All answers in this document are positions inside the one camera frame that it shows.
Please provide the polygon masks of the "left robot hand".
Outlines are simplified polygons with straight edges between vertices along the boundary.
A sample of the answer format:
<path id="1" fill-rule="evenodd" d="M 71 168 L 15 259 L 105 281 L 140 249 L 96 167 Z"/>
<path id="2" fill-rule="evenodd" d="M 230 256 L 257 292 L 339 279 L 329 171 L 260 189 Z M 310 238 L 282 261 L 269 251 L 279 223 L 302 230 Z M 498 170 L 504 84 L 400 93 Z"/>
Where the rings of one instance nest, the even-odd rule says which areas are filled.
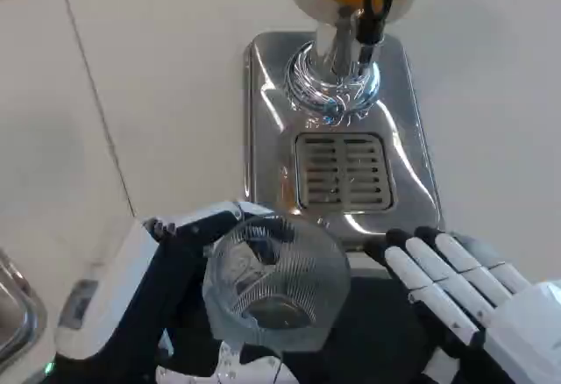
<path id="1" fill-rule="evenodd" d="M 202 300 L 208 251 L 255 203 L 213 203 L 136 220 L 99 274 L 78 280 L 60 313 L 48 383 L 155 383 L 164 373 L 214 380 L 220 341 Z"/>

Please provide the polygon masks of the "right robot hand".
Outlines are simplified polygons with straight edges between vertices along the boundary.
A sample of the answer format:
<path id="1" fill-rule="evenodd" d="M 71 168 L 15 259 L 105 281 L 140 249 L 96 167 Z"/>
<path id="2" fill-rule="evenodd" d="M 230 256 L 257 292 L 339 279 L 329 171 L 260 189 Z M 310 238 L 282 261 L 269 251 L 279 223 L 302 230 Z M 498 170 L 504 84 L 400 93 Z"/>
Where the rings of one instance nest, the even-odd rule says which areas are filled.
<path id="1" fill-rule="evenodd" d="M 415 383 L 558 383 L 560 282 L 530 283 L 478 240 L 429 226 L 364 252 L 406 292 L 433 351 Z"/>

